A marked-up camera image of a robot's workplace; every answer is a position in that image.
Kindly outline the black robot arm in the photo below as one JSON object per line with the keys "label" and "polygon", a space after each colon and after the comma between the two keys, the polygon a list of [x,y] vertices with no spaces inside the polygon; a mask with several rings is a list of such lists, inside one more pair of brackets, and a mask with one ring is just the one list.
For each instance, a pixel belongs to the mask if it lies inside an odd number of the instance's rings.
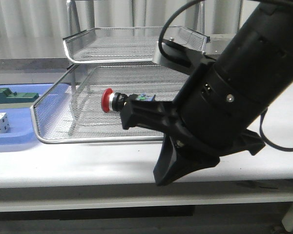
{"label": "black robot arm", "polygon": [[260,1],[218,59],[195,65],[172,102],[129,100],[120,112],[124,129],[164,134],[159,186],[265,146],[248,126],[293,83],[293,0]]}

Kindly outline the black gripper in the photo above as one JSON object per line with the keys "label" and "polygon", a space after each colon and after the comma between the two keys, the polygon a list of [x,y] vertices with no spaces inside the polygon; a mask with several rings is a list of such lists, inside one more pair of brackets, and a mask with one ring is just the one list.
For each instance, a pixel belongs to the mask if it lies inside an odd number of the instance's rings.
{"label": "black gripper", "polygon": [[[246,74],[220,74],[212,62],[201,63],[171,101],[128,100],[120,111],[122,128],[142,127],[162,133],[181,133],[183,126],[198,141],[202,152],[225,156],[240,151],[257,154],[261,137],[247,127],[264,110],[259,78]],[[164,135],[153,170],[157,186],[166,186],[192,172],[213,168],[219,157],[205,155]]]}

